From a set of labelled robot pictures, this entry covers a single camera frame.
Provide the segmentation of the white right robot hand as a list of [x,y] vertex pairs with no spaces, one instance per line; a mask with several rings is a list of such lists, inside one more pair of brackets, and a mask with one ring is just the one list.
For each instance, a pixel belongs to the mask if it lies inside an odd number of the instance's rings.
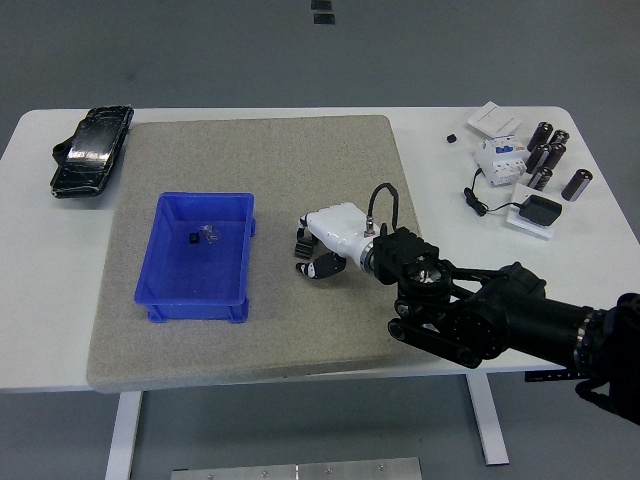
[[373,273],[373,240],[380,228],[371,216],[345,202],[302,216],[294,255],[303,259],[296,270],[311,279],[342,272],[349,260]]

